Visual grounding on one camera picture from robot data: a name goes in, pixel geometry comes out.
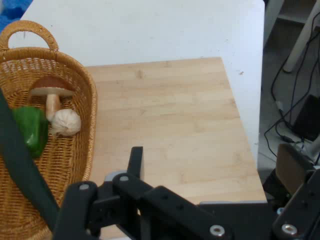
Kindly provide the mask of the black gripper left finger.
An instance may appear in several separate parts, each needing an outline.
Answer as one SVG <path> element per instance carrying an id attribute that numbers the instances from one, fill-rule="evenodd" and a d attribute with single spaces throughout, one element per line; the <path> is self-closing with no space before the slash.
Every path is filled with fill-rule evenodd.
<path id="1" fill-rule="evenodd" d="M 97 240 L 101 229 L 117 226 L 133 240 L 231 240 L 226 223 L 164 186 L 141 179 L 143 148 L 131 149 L 127 170 L 97 186 L 71 184 L 64 196 L 53 238 Z"/>

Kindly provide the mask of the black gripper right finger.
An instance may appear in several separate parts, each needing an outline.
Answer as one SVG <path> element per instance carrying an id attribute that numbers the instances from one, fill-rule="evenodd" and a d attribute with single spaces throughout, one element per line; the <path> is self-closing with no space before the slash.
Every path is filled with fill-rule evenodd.
<path id="1" fill-rule="evenodd" d="M 278 146 L 276 166 L 262 185 L 276 213 L 277 240 L 320 238 L 320 170 L 293 145 Z"/>

